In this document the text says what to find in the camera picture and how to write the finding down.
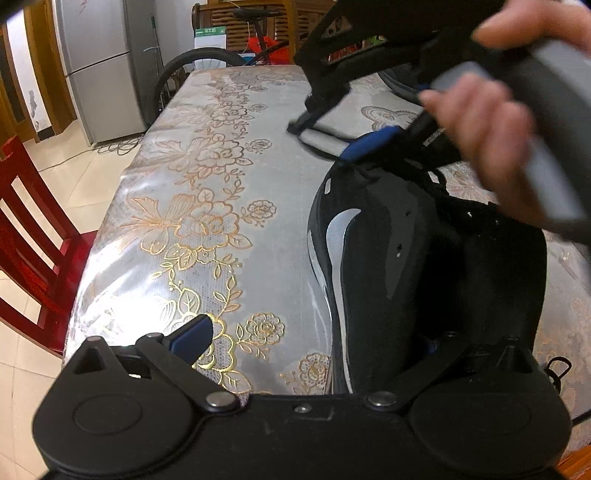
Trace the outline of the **person's right hand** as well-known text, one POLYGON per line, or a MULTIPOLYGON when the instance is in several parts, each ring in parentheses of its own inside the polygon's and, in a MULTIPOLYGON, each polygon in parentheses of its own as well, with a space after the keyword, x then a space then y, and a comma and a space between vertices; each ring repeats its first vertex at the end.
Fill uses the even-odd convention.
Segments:
MULTIPOLYGON (((540 38, 556 38, 590 52, 590 10, 559 1, 508 1, 483 22, 473 39, 484 47, 510 49, 540 38)), ((426 90, 425 110, 471 164, 483 188, 493 192, 509 216, 547 228, 525 176, 534 117, 502 82, 466 74, 444 92, 426 90)))

